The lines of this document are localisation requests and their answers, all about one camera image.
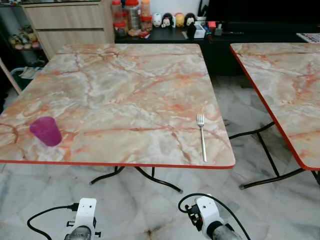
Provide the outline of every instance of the floor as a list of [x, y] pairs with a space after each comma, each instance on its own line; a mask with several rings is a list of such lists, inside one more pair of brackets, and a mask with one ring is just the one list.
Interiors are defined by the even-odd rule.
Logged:
[[[213, 86], [229, 135], [271, 121], [244, 76], [213, 78]], [[262, 135], [281, 173], [298, 168], [275, 126]], [[27, 228], [30, 216], [93, 197], [97, 199], [96, 230], [102, 231], [102, 240], [204, 240], [177, 208], [183, 196], [198, 192], [211, 194], [229, 206], [252, 240], [319, 240], [320, 186], [311, 172], [240, 190], [239, 184], [269, 178], [273, 171], [255, 137], [239, 137], [231, 144], [236, 157], [231, 170], [156, 168], [156, 177], [181, 187], [183, 194], [151, 182], [129, 167], [89, 186], [94, 177], [113, 169], [1, 164], [0, 239], [43, 240]], [[59, 238], [59, 234], [74, 215], [57, 210], [35, 219], [33, 224], [52, 239], [62, 240], [64, 236]], [[224, 210], [221, 215], [245, 239], [230, 215]]]

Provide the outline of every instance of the box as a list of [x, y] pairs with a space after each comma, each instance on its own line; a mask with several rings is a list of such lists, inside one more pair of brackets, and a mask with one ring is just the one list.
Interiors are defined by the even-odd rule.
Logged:
[[194, 38], [195, 39], [203, 39], [206, 34], [206, 30], [201, 25], [194, 25], [195, 26], [195, 33]]

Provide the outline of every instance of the cabinet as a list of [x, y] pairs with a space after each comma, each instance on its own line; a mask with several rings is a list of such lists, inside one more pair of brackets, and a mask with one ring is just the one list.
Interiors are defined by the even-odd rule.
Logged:
[[22, 5], [50, 60], [66, 44], [114, 43], [111, 1]]

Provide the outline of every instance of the cup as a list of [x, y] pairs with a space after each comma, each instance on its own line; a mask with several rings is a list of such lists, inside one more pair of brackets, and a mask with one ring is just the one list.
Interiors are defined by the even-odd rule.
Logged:
[[51, 116], [43, 116], [30, 125], [32, 132], [41, 142], [49, 147], [56, 146], [62, 140], [56, 121]]

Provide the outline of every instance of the wall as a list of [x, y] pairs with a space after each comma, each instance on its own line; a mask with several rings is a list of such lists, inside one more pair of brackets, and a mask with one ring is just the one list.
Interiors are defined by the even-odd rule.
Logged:
[[[165, 13], [193, 13], [197, 15], [200, 0], [150, 0], [151, 14], [159, 12]], [[208, 5], [209, 0], [202, 0], [202, 7]]]

